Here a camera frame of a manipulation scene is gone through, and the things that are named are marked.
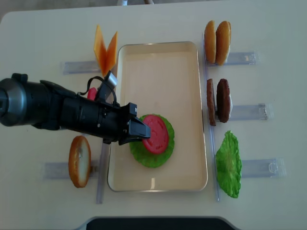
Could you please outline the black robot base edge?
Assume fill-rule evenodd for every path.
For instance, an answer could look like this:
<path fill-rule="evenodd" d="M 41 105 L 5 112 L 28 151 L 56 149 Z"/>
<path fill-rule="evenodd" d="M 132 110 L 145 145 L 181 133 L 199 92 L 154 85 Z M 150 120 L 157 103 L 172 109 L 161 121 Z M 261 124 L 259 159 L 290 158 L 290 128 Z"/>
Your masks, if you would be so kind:
<path fill-rule="evenodd" d="M 213 217 L 94 217 L 78 230 L 237 230 Z"/>

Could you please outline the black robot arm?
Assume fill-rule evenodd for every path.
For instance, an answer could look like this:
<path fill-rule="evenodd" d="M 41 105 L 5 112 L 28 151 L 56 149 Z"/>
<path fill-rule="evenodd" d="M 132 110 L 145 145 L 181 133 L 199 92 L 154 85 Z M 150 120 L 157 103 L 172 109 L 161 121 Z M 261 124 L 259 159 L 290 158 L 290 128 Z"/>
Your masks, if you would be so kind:
<path fill-rule="evenodd" d="M 106 89 L 113 87 L 102 77 L 94 100 L 75 93 L 58 84 L 41 80 L 28 81 L 26 74 L 14 73 L 0 82 L 0 122 L 4 126 L 32 125 L 38 129 L 68 129 L 100 137 L 110 144 L 150 138 L 151 130 L 137 117 L 137 105 L 120 106 L 114 96 L 113 103 L 106 102 Z"/>

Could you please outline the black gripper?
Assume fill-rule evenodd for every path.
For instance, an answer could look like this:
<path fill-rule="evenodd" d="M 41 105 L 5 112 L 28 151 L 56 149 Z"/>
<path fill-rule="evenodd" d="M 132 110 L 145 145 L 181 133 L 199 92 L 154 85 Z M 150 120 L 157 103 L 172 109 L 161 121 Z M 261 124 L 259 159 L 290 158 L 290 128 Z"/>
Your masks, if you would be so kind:
<path fill-rule="evenodd" d="M 61 128 L 101 137 L 106 144 L 124 145 L 151 137 L 151 129 L 136 117 L 137 106 L 112 106 L 83 97 L 65 98 L 59 125 Z"/>

